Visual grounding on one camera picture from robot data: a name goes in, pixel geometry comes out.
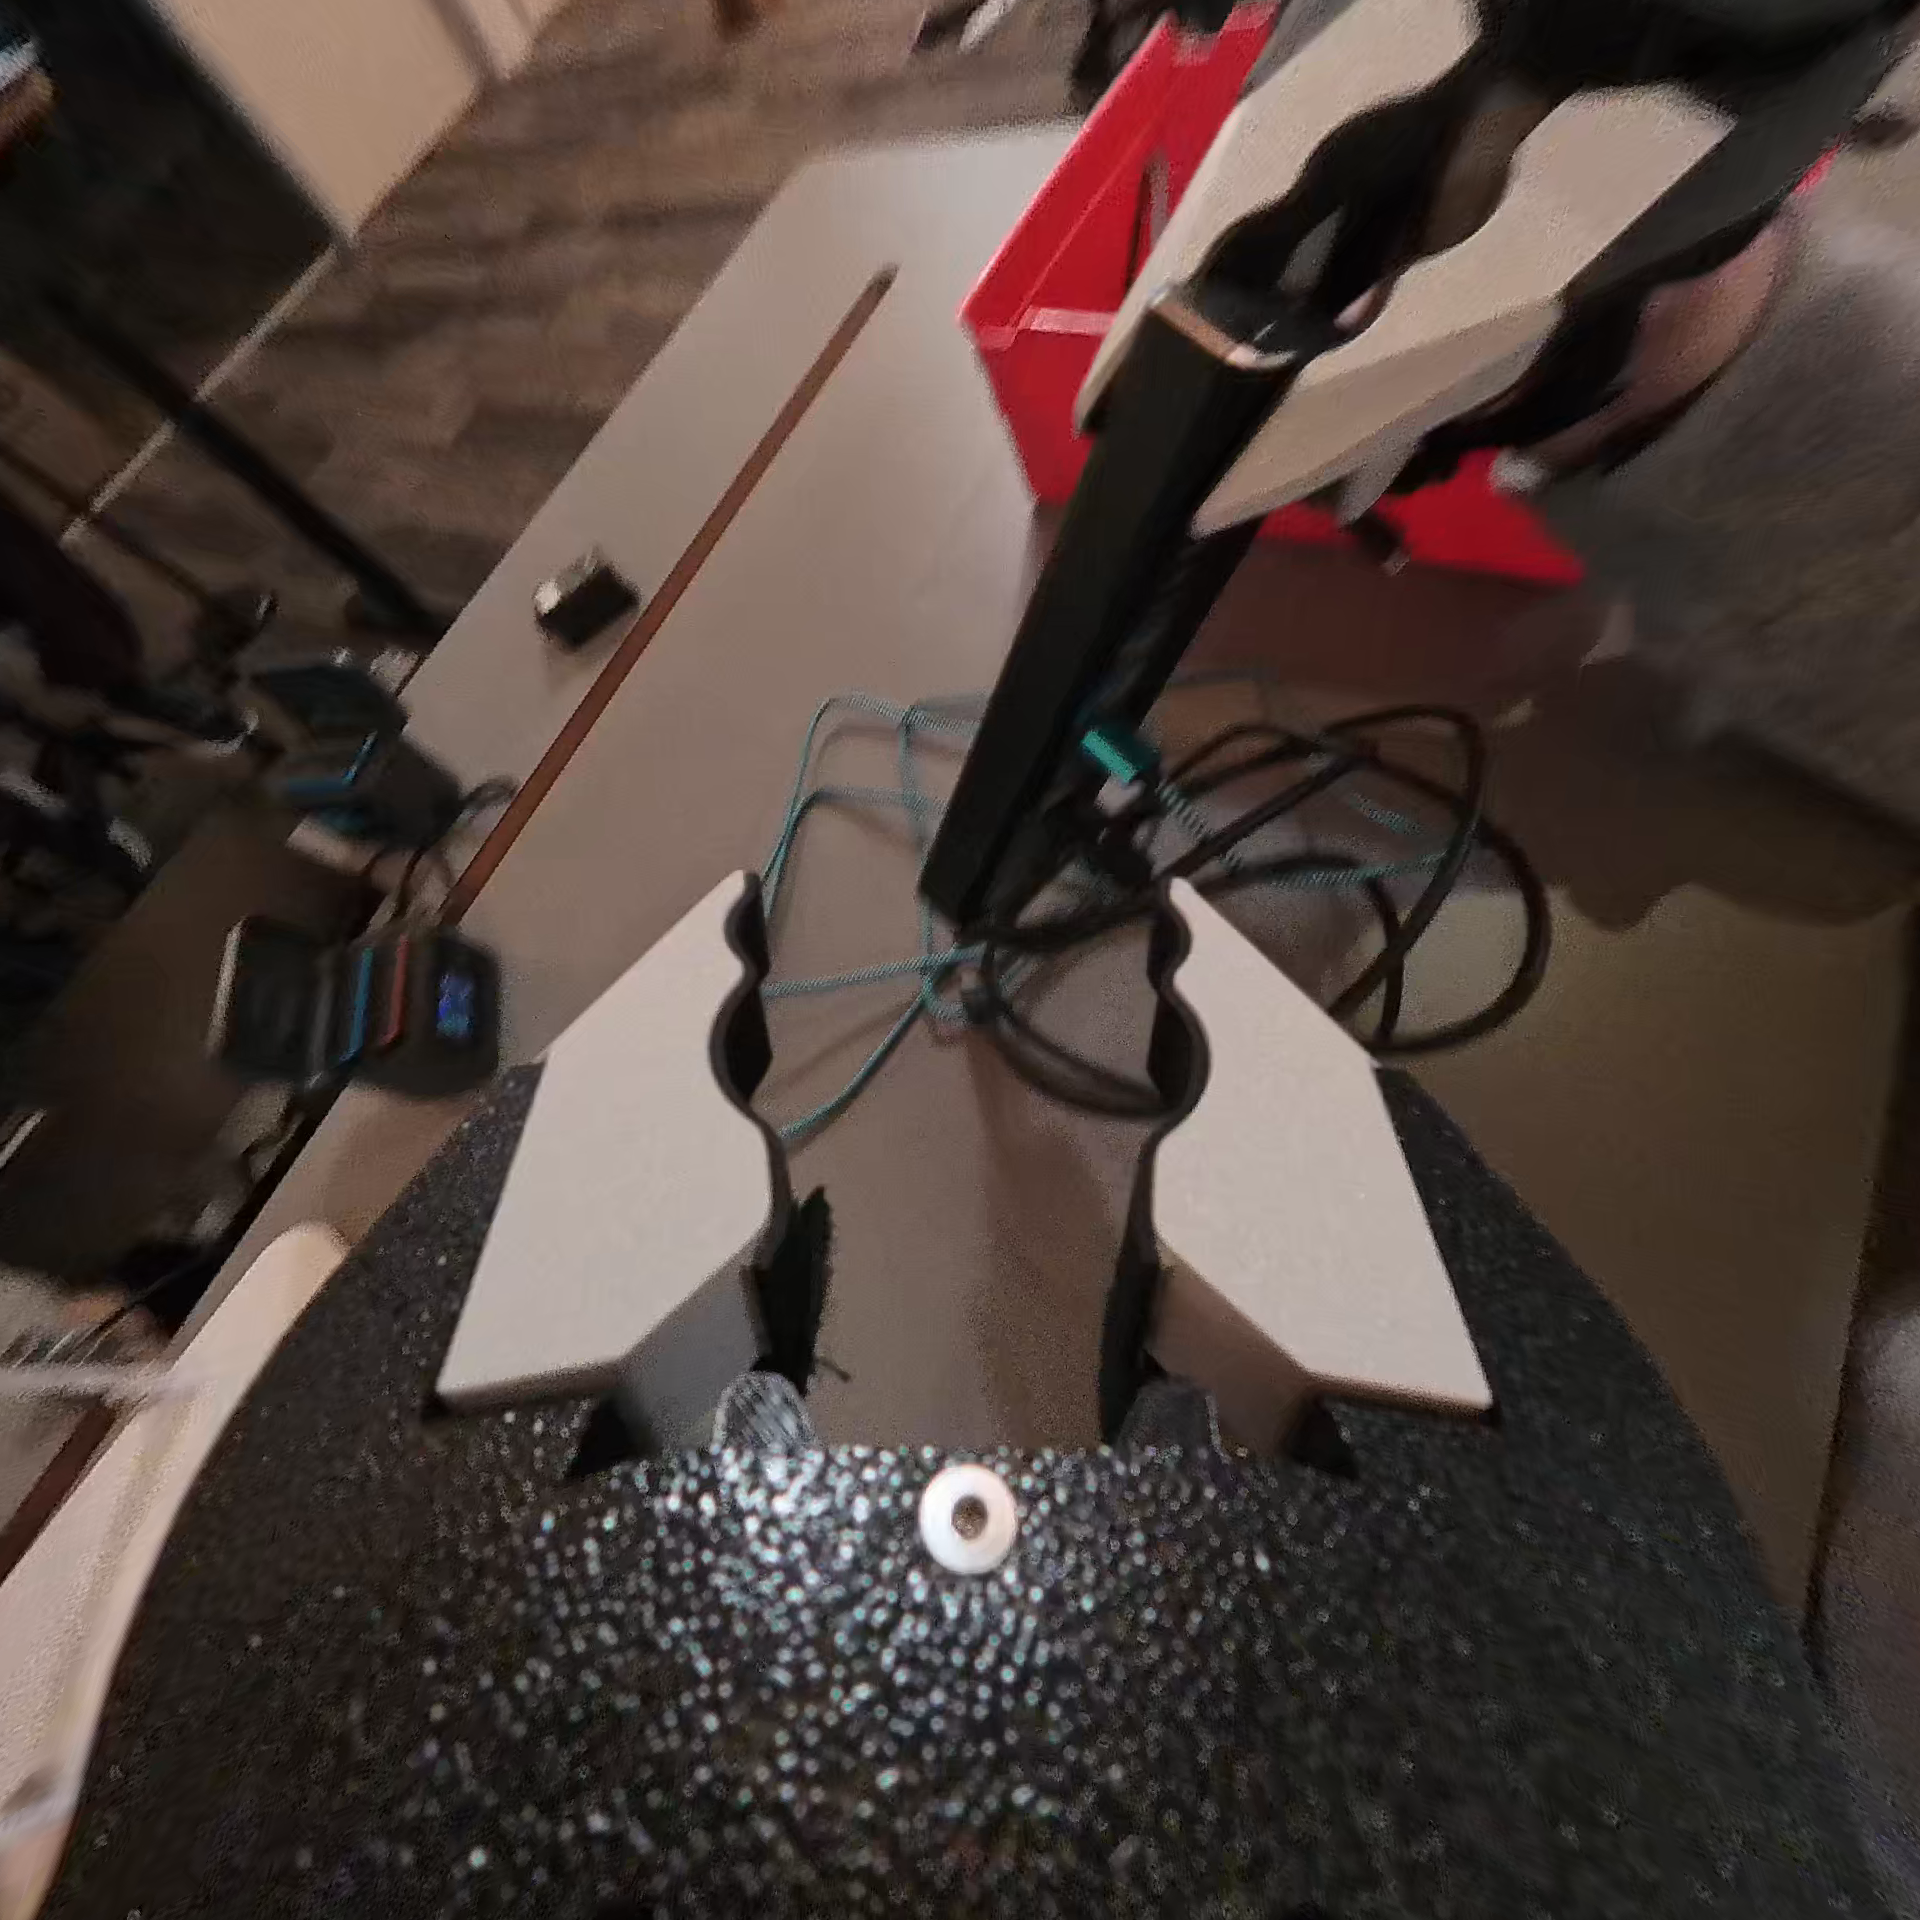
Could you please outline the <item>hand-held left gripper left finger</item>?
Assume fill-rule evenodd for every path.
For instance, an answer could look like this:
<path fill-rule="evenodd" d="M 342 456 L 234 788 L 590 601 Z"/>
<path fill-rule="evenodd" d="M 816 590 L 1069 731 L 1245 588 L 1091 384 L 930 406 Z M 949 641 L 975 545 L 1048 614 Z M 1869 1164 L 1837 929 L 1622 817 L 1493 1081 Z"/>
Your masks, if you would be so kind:
<path fill-rule="evenodd" d="M 448 1412 L 611 1405 L 678 1450 L 749 1369 L 797 1378 L 797 1195 L 760 878 L 711 888 L 543 1052 L 437 1378 Z"/>

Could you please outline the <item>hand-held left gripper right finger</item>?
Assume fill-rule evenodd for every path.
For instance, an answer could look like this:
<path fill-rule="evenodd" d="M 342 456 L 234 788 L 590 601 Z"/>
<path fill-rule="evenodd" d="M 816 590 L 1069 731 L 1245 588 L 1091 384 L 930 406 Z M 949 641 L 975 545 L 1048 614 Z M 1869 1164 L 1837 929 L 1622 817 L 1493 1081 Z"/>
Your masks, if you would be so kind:
<path fill-rule="evenodd" d="M 1155 898 L 1145 977 L 1160 1113 L 1111 1283 L 1111 1437 L 1162 1380 L 1261 1454 L 1333 1402 L 1488 1424 L 1371 1056 L 1187 880 Z"/>

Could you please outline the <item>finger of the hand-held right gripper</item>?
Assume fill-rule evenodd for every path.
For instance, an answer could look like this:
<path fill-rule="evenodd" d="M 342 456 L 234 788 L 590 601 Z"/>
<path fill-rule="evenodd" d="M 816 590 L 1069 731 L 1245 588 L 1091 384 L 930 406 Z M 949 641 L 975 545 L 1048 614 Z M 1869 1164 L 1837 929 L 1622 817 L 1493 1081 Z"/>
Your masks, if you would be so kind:
<path fill-rule="evenodd" d="M 1095 425 L 1168 288 L 1211 273 L 1267 284 L 1327 217 L 1399 217 L 1479 76 L 1485 21 L 1474 3 L 1353 3 L 1279 38 L 1120 302 L 1074 397 L 1077 427 Z"/>
<path fill-rule="evenodd" d="M 1211 538 L 1336 490 L 1371 508 L 1421 438 L 1513 389 L 1571 281 L 1725 139 L 1733 118 L 1674 84 L 1581 92 L 1526 133 L 1499 201 L 1413 262 L 1373 321 L 1315 355 L 1194 514 Z"/>

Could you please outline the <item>red plastic bin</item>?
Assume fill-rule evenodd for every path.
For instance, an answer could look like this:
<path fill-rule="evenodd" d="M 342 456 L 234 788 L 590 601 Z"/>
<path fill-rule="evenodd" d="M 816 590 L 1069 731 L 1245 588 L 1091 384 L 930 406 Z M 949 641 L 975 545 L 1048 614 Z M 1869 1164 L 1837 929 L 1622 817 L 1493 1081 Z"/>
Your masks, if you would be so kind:
<path fill-rule="evenodd" d="M 1058 509 L 1086 469 L 1090 441 L 1071 405 L 1131 290 L 1149 245 L 1178 206 L 1257 54 L 1293 4 L 1238 4 L 1216 32 L 1158 24 L 1074 134 L 957 312 L 1027 492 Z M 1310 502 L 1285 508 L 1264 540 L 1363 548 L 1395 569 L 1443 569 L 1550 590 L 1581 565 L 1537 514 L 1493 484 L 1474 452 L 1451 477 L 1382 497 L 1353 524 Z"/>

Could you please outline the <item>black usb hub bar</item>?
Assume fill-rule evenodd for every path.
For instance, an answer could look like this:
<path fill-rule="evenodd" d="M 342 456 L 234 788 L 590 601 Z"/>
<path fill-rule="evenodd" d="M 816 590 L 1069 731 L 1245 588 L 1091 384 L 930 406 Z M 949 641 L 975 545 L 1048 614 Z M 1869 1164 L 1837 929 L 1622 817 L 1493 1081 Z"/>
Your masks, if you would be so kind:
<path fill-rule="evenodd" d="M 1254 540 L 1192 517 L 1330 341 L 1295 302 L 1223 281 L 1145 308 L 918 876 L 957 933 L 1010 925 L 1099 835 L 1118 776 L 1087 737 L 1137 740 Z"/>

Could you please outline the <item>black charger with display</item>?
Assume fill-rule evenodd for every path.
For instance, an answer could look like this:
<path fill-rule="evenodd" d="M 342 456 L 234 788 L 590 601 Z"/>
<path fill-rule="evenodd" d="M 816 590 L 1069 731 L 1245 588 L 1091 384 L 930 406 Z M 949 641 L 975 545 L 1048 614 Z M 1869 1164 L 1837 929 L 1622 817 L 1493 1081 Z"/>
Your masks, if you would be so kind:
<path fill-rule="evenodd" d="M 271 920 L 225 937 L 208 1056 L 249 1084 L 455 1098 L 497 1069 L 497 964 L 439 925 L 329 945 Z"/>

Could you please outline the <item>black device with blue trim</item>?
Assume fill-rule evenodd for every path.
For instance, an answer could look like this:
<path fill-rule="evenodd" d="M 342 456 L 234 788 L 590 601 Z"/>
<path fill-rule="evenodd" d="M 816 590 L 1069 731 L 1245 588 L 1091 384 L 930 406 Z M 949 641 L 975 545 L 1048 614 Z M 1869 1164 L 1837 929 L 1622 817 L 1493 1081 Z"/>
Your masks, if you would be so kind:
<path fill-rule="evenodd" d="M 351 841 L 418 851 L 459 818 L 464 788 L 408 744 L 399 694 L 346 649 L 271 656 L 247 673 L 247 693 L 279 726 L 271 797 Z"/>

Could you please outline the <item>small black box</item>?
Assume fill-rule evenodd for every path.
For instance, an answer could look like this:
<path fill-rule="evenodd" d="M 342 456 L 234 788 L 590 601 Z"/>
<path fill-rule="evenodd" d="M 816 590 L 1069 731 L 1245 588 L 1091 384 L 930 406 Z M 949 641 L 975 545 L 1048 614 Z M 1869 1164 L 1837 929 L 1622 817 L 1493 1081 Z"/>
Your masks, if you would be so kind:
<path fill-rule="evenodd" d="M 534 588 L 533 613 L 543 641 L 578 653 L 607 634 L 624 634 L 642 613 L 642 594 L 598 548 L 590 548 Z"/>

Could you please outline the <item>white curved object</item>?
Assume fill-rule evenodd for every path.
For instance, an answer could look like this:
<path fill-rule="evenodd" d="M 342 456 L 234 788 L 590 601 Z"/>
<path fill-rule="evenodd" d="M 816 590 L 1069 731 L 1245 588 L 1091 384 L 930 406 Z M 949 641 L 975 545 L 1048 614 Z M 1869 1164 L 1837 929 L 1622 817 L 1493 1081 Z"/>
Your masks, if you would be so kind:
<path fill-rule="evenodd" d="M 344 1256 L 336 1229 L 301 1222 L 256 1256 L 166 1363 L 7 1376 L 13 1397 L 97 1385 L 111 1422 L 5 1574 L 5 1915 L 33 1915 L 51 1886 L 111 1673 L 194 1478 Z"/>

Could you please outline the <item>white door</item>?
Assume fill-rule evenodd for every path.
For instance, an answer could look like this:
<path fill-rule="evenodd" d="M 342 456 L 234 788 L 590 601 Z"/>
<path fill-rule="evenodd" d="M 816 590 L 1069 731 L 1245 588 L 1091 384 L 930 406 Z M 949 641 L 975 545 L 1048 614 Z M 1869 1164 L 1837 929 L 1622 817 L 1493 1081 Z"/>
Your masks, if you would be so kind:
<path fill-rule="evenodd" d="M 154 3 L 161 27 L 351 235 L 494 81 L 528 65 L 554 3 Z"/>

